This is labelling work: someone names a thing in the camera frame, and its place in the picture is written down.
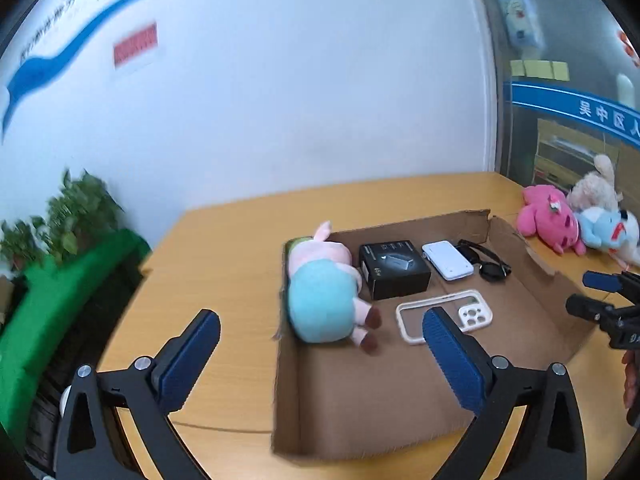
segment yellow sticky note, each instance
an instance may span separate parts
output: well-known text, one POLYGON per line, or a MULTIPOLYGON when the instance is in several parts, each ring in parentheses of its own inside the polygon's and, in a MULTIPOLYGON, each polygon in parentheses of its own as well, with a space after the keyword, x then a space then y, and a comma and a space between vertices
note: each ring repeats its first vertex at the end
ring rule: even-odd
POLYGON ((527 77, 539 77, 542 79, 553 79, 554 73, 551 70, 551 62, 537 59, 524 60, 524 69, 527 77))
POLYGON ((564 61, 554 61, 554 78, 558 81, 569 81, 569 65, 564 61))
POLYGON ((511 60, 511 75, 524 77, 524 63, 521 59, 511 60))

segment green leaves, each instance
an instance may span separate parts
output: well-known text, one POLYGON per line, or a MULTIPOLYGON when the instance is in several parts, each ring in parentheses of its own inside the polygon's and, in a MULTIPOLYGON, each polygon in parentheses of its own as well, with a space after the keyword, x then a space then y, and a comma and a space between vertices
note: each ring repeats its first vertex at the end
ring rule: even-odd
POLYGON ((20 220, 14 227, 9 227, 7 222, 2 222, 0 257, 18 270, 30 262, 40 261, 42 250, 36 243, 30 225, 20 220))
POLYGON ((108 193, 103 180, 87 171, 73 179, 65 170, 60 194, 47 201, 46 219, 32 216, 31 226, 19 221, 13 228, 2 222, 0 256, 8 261, 39 260, 39 240, 61 265, 89 249, 107 232, 116 230, 120 211, 122 208, 108 193))
POLYGON ((78 254, 78 239, 73 233, 64 233, 62 235, 62 248, 70 254, 78 254))

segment person's hand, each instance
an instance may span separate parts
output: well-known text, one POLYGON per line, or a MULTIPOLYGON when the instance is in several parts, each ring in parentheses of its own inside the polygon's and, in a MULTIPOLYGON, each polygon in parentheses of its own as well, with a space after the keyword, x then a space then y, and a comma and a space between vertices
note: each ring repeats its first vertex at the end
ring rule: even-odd
POLYGON ((627 350, 622 356, 622 364, 625 366, 625 395, 623 400, 625 408, 629 409, 636 400, 638 394, 638 368, 636 367, 636 353, 633 350, 627 350))

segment white wall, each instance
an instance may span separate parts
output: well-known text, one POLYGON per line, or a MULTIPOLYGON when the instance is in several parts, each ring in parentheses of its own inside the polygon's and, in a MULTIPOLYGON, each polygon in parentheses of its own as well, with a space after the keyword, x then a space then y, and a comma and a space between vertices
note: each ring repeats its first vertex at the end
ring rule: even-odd
MULTIPOLYGON (((0 88, 58 1, 28 16, 0 88)), ((53 56, 112 1, 78 5, 31 55, 53 56)), ((152 245, 188 208, 490 170, 495 99, 480 0, 138 0, 17 107, 0 218, 43 213, 65 166, 104 178, 152 245), (115 70, 113 44, 153 21, 158 53, 115 70)))

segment pink pig plush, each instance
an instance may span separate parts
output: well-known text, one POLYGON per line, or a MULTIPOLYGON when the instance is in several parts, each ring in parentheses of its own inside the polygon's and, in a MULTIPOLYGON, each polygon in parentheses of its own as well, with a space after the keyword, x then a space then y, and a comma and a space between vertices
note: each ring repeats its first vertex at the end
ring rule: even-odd
POLYGON ((564 193, 554 186, 529 186, 522 191, 525 206, 520 210, 516 228, 523 236, 538 234, 556 253, 573 247, 577 254, 587 249, 580 240, 580 226, 566 202, 564 193))

